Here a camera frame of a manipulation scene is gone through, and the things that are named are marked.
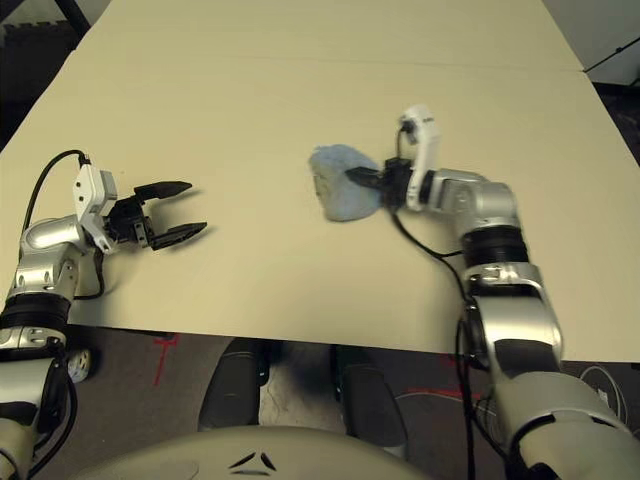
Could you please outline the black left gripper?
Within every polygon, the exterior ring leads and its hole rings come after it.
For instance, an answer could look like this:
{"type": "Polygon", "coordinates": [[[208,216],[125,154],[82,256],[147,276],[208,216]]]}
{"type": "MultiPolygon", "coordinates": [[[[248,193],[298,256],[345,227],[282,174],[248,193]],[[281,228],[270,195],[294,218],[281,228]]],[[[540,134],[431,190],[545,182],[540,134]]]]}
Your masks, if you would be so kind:
{"type": "Polygon", "coordinates": [[[116,244],[136,243],[160,250],[189,240],[207,227],[206,222],[182,224],[155,235],[150,218],[145,214],[146,199],[165,199],[190,189],[184,181],[161,181],[134,188],[130,197],[118,200],[104,218],[105,230],[116,244]]]}

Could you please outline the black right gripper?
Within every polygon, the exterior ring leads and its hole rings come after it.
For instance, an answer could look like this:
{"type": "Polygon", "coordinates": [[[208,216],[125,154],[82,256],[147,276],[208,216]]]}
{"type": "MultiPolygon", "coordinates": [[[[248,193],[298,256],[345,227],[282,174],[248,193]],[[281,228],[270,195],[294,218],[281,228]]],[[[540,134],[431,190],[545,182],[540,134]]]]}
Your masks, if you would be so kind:
{"type": "Polygon", "coordinates": [[[379,170],[362,166],[348,169],[345,174],[361,187],[381,189],[386,208],[401,208],[406,204],[412,161],[400,157],[386,160],[381,177],[379,170]]]}

